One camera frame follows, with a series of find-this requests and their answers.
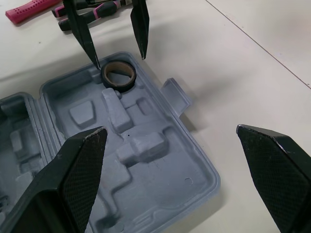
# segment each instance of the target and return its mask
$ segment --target molded compartment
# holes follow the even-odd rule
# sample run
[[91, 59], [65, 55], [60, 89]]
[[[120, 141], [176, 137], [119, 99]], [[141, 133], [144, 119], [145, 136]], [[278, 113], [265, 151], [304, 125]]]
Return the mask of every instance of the molded compartment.
[[179, 119], [189, 97], [174, 79], [160, 92], [129, 53], [101, 65], [115, 60], [137, 73], [125, 93], [105, 88], [100, 71], [88, 65], [43, 85], [38, 100], [0, 100], [0, 225], [65, 140], [99, 126], [108, 139], [86, 232], [160, 232], [217, 193], [217, 171]]
[[27, 98], [16, 94], [0, 100], [0, 224], [43, 168]]
[[46, 83], [42, 108], [59, 146], [78, 132], [108, 129], [101, 184], [89, 220], [93, 232], [159, 232], [214, 195], [220, 178], [132, 55], [117, 53], [101, 65], [113, 60], [136, 69], [131, 90], [105, 88], [100, 72], [89, 65]]

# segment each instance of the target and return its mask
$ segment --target raised plastic block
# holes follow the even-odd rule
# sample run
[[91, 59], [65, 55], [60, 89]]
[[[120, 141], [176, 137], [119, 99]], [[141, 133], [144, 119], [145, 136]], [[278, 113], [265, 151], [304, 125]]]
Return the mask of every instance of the raised plastic block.
[[112, 88], [102, 91], [111, 124], [117, 133], [122, 133], [133, 126], [133, 122]]
[[80, 129], [85, 129], [95, 123], [94, 106], [86, 101], [70, 109], [70, 116]]

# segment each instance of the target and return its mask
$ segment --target black handle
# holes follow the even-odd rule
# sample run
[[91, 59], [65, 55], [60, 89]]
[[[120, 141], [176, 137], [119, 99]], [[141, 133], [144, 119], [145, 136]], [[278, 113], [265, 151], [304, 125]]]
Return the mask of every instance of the black handle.
[[[117, 10], [117, 5], [113, 1], [108, 1], [96, 7], [93, 11], [83, 14], [83, 17], [86, 20], [87, 24], [89, 24], [99, 18], [111, 16], [116, 13]], [[63, 32], [71, 30], [68, 19], [59, 21], [58, 25]]]
[[[76, 9], [77, 10], [82, 10], [86, 9], [88, 7], [97, 7], [100, 4], [95, 4], [95, 5], [89, 5], [85, 0], [76, 0]], [[64, 5], [58, 6], [55, 9], [52, 10], [52, 13], [55, 18], [63, 17], [67, 14]]]

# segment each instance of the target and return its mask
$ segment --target white surface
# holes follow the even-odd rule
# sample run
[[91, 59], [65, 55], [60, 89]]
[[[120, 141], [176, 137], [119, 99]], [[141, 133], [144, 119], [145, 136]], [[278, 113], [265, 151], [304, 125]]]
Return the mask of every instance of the white surface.
[[[1, 1], [0, 98], [17, 91], [37, 96], [46, 80], [89, 63], [52, 14], [14, 27], [4, 16], [13, 3]], [[288, 134], [311, 154], [311, 91], [204, 0], [147, 3], [149, 47], [141, 65], [159, 86], [174, 77], [192, 97], [182, 119], [222, 179], [218, 196], [165, 233], [279, 232], [235, 129], [249, 124]], [[126, 50], [139, 59], [130, 11], [91, 29], [99, 57]]]
[[311, 85], [311, 1], [207, 0]]

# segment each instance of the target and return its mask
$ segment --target textured gripper pad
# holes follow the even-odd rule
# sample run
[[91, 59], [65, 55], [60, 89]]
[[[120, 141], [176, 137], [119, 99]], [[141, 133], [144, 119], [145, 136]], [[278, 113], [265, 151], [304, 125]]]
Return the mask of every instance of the textured gripper pad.
[[291, 233], [310, 200], [310, 183], [272, 137], [238, 127], [254, 185], [282, 233]]
[[64, 180], [62, 195], [80, 233], [85, 232], [98, 191], [106, 138], [106, 130], [102, 129], [86, 137]]

